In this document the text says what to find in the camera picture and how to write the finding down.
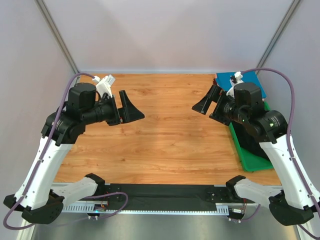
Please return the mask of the black t-shirt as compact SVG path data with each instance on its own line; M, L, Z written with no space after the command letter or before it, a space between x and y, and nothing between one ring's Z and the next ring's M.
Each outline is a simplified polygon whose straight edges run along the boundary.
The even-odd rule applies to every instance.
M269 161L268 156L260 147L260 145L251 135L246 132L246 129L241 124L233 121L232 126L241 148L249 151L251 154L257 157L261 157Z

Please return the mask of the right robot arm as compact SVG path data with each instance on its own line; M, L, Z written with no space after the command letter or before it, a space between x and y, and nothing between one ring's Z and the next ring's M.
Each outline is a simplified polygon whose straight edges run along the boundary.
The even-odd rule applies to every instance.
M214 84L192 110L204 115L212 102L216 106L209 117L226 126L235 122L244 127L266 153L282 185L282 189L275 189L238 175L226 182L231 194L268 208L284 226L310 221L320 205L320 193L316 189L307 191L304 182L309 187L313 184L303 169L296 168L301 164L299 158L290 155L293 150L287 146L285 117L276 110L265 109L262 91L252 82L236 84L233 95Z

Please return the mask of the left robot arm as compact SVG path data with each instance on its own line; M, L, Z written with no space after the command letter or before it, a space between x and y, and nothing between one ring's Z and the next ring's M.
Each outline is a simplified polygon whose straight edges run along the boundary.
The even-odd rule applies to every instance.
M21 212L31 224L51 224L63 208L82 199L99 199L105 193L105 180L89 173L78 182L52 188L57 172L78 137L91 124L106 122L109 126L141 120L145 115L119 91L122 106L114 95L91 83L77 83L68 91L56 112L49 115L41 131L38 152L32 167L15 193L5 197L8 208Z

